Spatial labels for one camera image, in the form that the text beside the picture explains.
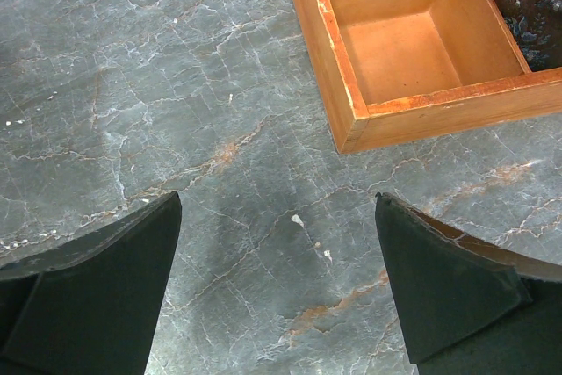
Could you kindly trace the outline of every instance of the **wooden box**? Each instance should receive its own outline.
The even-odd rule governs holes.
[[[562,111],[494,0],[294,3],[342,153]]]

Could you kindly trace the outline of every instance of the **wooden tray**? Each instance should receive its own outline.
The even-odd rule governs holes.
[[[294,0],[342,153],[562,111],[493,0]]]

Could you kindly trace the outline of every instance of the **stone tabletop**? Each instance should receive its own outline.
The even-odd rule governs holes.
[[[0,82],[0,263],[180,192],[150,375],[413,373],[378,191],[562,263],[562,116],[338,155],[292,0],[0,0]]]

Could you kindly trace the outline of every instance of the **white speck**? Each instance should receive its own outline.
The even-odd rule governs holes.
[[[299,226],[301,226],[302,228],[305,228],[305,223],[302,222],[302,220],[300,219],[298,214],[295,214],[291,217],[291,221],[293,223],[297,223]]]

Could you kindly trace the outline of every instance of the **wooden drawer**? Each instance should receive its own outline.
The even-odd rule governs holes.
[[[293,0],[342,153],[562,111],[493,0]]]

